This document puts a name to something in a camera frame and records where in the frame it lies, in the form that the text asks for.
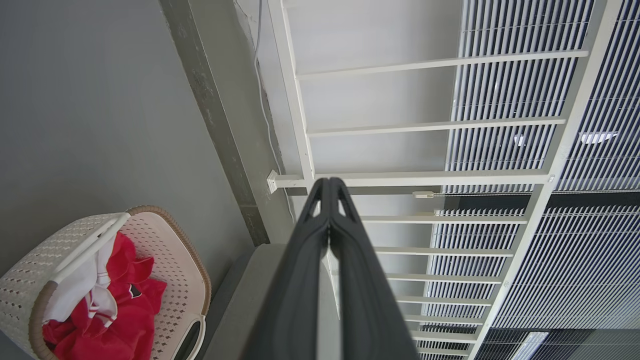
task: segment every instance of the electrical cord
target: electrical cord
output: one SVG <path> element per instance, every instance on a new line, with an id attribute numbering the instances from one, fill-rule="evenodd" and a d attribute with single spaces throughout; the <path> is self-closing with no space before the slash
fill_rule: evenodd
<path id="1" fill-rule="evenodd" d="M 276 166 L 278 167 L 278 174 L 282 175 L 282 169 L 280 168 L 280 163 L 278 162 L 278 157 L 276 156 L 275 148 L 273 147 L 273 141 L 271 139 L 271 125 L 269 125 L 269 120 L 267 120 L 267 114 L 264 111 L 264 103 L 262 102 L 262 78 L 260 77 L 260 72 L 258 71 L 258 49 L 260 47 L 260 35 L 262 34 L 262 0 L 259 3 L 258 10 L 258 37 L 255 41 L 255 53 L 253 55 L 253 69 L 255 70 L 255 76 L 258 78 L 258 92 L 260 96 L 260 110 L 262 110 L 262 116 L 264 117 L 264 122 L 267 124 L 267 135 L 269 137 L 269 147 L 271 148 L 271 153 L 273 154 L 273 159 L 276 161 Z M 296 216 L 293 215 L 293 210 L 291 209 L 291 203 L 289 202 L 289 194 L 287 194 L 287 189 L 282 188 L 285 195 L 285 201 L 287 202 L 287 208 L 289 208 L 289 214 L 291 215 L 291 220 L 293 223 L 296 223 Z"/>

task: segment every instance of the gray floor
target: gray floor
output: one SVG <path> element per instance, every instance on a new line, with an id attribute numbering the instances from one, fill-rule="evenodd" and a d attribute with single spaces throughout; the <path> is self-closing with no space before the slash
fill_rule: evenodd
<path id="1" fill-rule="evenodd" d="M 252 243 L 157 1 L 3 1 L 0 49 L 0 274 L 77 218 L 155 204 L 216 288 Z M 0 334 L 0 359 L 28 356 Z"/>

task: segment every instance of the laundry basket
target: laundry basket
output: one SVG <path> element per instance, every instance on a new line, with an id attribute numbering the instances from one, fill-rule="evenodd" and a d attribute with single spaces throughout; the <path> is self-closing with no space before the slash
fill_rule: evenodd
<path id="1" fill-rule="evenodd" d="M 193 359 L 204 339 L 211 283 L 187 236 L 156 206 L 82 218 L 48 237 L 0 279 L 0 329 L 35 359 L 56 360 L 42 335 L 47 303 L 60 281 L 118 230 L 130 237 L 139 257 L 155 258 L 151 277 L 167 283 L 151 360 L 174 359 L 197 331 L 187 352 Z"/>

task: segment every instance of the clothes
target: clothes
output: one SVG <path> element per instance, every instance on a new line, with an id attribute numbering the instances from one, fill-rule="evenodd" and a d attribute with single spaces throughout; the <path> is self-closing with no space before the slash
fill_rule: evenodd
<path id="1" fill-rule="evenodd" d="M 60 360 L 148 360 L 154 339 L 154 316 L 160 312 L 166 283 L 149 279 L 153 258 L 136 259 L 131 240 L 118 233 L 106 265 L 107 292 L 117 317 L 101 312 L 104 293 L 96 288 L 80 301 L 71 317 L 43 326 L 45 341 Z"/>
<path id="2" fill-rule="evenodd" d="M 109 239 L 96 254 L 87 259 L 69 276 L 64 278 L 49 299 L 44 311 L 43 322 L 56 320 L 65 321 L 84 296 L 91 291 L 96 284 L 104 288 L 109 286 L 109 277 L 106 265 L 111 257 L 116 236 Z"/>

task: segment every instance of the red clothing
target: red clothing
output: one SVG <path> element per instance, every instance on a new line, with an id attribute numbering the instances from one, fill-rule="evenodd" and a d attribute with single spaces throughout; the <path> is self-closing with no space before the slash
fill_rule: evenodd
<path id="1" fill-rule="evenodd" d="M 92 312 L 87 294 L 65 322 L 43 326 L 45 341 L 60 360 L 148 360 L 154 339 L 154 316 L 160 312 L 166 283 L 149 279 L 153 258 L 136 259 L 131 240 L 118 233 L 107 263 L 108 290 L 117 317 Z"/>

